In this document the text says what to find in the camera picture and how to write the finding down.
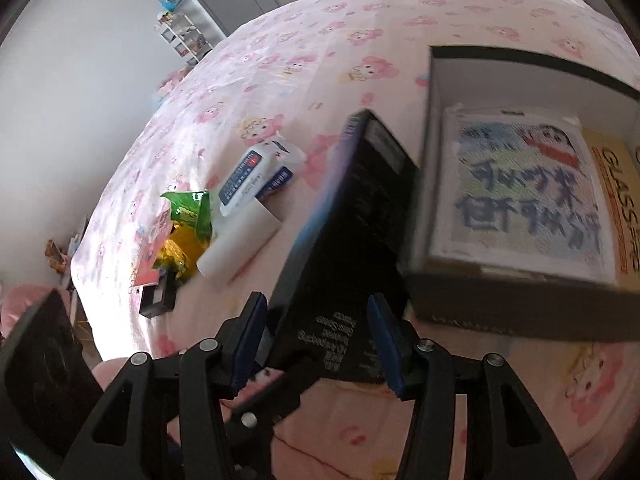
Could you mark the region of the cartoon diamond painting kit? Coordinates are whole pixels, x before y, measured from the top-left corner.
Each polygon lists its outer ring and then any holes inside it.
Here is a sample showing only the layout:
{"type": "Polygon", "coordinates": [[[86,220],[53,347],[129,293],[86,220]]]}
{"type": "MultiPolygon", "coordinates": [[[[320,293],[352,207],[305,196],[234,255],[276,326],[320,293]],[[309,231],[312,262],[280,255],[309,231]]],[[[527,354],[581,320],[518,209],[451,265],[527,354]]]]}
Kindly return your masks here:
{"type": "Polygon", "coordinates": [[[435,258],[616,281],[610,215],[575,117],[446,108],[436,198],[435,258]]]}

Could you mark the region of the black screen protector box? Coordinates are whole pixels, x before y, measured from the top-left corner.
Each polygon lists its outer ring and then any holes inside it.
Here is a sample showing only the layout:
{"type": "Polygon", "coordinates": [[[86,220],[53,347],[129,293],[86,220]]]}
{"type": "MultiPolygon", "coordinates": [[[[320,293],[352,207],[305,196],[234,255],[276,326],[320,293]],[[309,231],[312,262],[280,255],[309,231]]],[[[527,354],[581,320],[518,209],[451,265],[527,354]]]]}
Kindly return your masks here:
{"type": "Polygon", "coordinates": [[[397,271],[416,165],[365,108],[348,118],[318,200],[269,300],[262,366],[341,382],[382,382],[368,302],[402,309],[397,271]]]}

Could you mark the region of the white wet wipes pack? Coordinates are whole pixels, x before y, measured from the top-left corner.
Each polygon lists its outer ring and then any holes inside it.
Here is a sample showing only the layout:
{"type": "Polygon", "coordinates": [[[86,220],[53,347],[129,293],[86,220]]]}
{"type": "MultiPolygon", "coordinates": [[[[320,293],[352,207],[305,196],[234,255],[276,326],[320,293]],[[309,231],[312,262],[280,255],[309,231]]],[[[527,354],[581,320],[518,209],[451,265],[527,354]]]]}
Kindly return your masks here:
{"type": "Polygon", "coordinates": [[[250,146],[217,192],[224,218],[284,188],[304,166],[306,154],[280,134],[250,146]]]}

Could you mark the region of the black Daphne shoe box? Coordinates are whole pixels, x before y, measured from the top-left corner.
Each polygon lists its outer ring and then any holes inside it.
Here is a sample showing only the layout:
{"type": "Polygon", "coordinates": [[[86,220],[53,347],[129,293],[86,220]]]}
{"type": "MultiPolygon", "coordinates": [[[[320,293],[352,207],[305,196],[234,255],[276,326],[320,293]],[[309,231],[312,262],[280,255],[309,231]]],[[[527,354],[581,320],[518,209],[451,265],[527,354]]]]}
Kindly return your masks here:
{"type": "Polygon", "coordinates": [[[522,50],[431,50],[404,267],[416,313],[468,330],[639,337],[639,93],[522,50]]]}

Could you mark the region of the yellow snack packet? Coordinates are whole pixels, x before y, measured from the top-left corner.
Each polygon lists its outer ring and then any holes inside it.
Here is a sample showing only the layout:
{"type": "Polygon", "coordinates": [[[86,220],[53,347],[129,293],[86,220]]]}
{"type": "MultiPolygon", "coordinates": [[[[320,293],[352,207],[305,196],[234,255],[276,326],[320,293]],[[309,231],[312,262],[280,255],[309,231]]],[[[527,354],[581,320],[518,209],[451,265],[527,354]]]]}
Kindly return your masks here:
{"type": "Polygon", "coordinates": [[[175,274],[177,284],[184,284],[194,277],[196,263],[210,244],[210,237],[197,237],[190,226],[175,226],[167,240],[160,245],[153,269],[175,274]]]}

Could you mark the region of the red booklet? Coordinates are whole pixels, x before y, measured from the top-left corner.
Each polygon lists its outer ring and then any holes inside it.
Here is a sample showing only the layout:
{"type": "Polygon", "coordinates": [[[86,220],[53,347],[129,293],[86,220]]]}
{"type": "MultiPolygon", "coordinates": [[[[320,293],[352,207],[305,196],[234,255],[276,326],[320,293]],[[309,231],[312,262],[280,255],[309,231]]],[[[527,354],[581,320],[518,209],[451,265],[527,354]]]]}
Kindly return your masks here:
{"type": "Polygon", "coordinates": [[[160,248],[172,229],[170,210],[164,210],[146,229],[138,229],[136,240],[141,243],[137,270],[134,271],[134,287],[157,284],[160,270],[154,268],[160,248]]]}

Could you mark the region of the white paper roll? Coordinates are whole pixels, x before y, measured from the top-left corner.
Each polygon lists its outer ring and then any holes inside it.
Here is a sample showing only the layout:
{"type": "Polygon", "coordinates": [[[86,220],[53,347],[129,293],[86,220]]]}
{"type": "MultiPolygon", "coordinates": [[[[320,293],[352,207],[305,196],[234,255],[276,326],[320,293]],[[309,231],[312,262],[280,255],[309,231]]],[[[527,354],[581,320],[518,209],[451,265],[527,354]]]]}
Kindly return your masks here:
{"type": "Polygon", "coordinates": [[[280,229],[281,221],[257,198],[222,218],[218,235],[198,259],[200,273],[217,286],[227,284],[280,229]]]}

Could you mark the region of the green snack packet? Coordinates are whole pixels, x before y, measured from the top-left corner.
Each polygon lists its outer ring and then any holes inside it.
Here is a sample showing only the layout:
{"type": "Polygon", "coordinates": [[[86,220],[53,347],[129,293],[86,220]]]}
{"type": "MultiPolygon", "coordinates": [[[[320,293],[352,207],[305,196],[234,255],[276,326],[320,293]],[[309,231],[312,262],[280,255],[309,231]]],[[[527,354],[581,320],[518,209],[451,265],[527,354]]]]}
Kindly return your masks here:
{"type": "Polygon", "coordinates": [[[178,226],[192,229],[199,242],[209,243],[214,235],[212,205],[207,190],[192,192],[165,192],[162,194],[170,203],[171,221],[178,226]]]}

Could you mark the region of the yellow glass protector box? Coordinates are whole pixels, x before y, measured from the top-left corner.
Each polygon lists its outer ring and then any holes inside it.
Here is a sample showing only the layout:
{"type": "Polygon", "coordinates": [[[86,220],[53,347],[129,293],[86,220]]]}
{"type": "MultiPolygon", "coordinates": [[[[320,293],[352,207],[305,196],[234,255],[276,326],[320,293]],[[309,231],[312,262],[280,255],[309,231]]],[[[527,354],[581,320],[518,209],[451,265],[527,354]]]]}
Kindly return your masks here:
{"type": "Polygon", "coordinates": [[[623,140],[584,129],[608,205],[616,265],[616,285],[639,291],[639,174],[623,140]]]}

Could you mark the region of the white shelf rack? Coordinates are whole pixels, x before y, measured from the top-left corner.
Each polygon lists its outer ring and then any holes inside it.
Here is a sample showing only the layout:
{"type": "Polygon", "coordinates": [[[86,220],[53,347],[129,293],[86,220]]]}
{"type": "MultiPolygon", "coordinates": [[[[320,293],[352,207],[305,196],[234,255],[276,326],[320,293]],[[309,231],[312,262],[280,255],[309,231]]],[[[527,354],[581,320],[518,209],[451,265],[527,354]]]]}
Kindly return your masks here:
{"type": "Polygon", "coordinates": [[[198,65],[213,50],[201,29],[186,14],[160,12],[155,30],[186,65],[198,65]]]}

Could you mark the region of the pink cartoon bedspread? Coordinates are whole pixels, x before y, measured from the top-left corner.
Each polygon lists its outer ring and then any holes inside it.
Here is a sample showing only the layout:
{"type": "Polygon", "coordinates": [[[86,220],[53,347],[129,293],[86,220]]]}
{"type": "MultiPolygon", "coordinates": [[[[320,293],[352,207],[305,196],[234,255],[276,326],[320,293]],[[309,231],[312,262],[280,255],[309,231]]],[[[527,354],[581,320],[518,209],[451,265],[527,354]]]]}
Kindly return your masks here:
{"type": "MultiPolygon", "coordinates": [[[[639,89],[620,24],[582,0],[298,0],[236,30],[146,124],[93,211],[72,275],[105,362],[102,387],[137,351],[170,356],[214,336],[252,290],[270,295],[307,221],[349,115],[370,107],[416,160],[428,48],[479,44],[550,54],[639,89]],[[280,133],[306,165],[272,196],[280,230],[225,288],[194,278],[148,320],[132,290],[141,243],[167,191],[214,188],[250,145],[280,133]]],[[[639,344],[566,344],[410,320],[458,356],[501,353],[561,441],[578,479],[597,479],[639,415],[639,344]]],[[[381,385],[317,382],[276,427],[277,479],[393,479],[412,404],[381,385]]]]}

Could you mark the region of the small black frame box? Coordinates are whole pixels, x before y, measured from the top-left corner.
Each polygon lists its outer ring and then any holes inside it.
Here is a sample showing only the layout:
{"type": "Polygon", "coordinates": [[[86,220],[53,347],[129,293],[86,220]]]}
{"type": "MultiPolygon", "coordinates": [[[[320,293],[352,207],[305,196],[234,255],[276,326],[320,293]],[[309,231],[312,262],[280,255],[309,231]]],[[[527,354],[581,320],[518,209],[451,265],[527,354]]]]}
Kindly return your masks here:
{"type": "Polygon", "coordinates": [[[155,284],[141,289],[139,314],[145,318],[156,318],[175,309],[177,283],[175,272],[161,270],[155,284]]]}

